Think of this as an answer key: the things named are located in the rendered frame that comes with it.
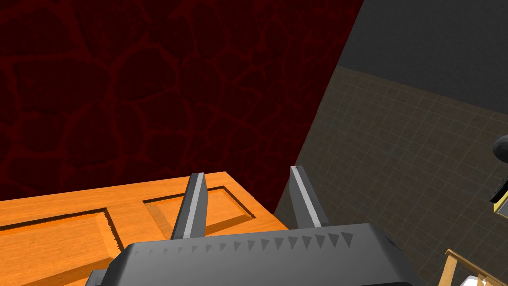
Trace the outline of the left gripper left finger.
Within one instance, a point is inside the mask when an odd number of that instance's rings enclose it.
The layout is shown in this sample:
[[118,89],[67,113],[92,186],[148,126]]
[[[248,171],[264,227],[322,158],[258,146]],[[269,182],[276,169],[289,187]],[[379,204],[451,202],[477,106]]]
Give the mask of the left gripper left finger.
[[192,173],[177,215],[171,239],[205,237],[208,190],[204,173]]

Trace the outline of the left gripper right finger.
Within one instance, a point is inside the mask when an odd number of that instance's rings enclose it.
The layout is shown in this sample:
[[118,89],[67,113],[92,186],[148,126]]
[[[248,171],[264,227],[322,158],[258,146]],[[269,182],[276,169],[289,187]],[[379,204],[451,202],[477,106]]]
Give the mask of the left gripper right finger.
[[329,226],[329,220],[302,166],[290,167],[289,192],[299,229]]

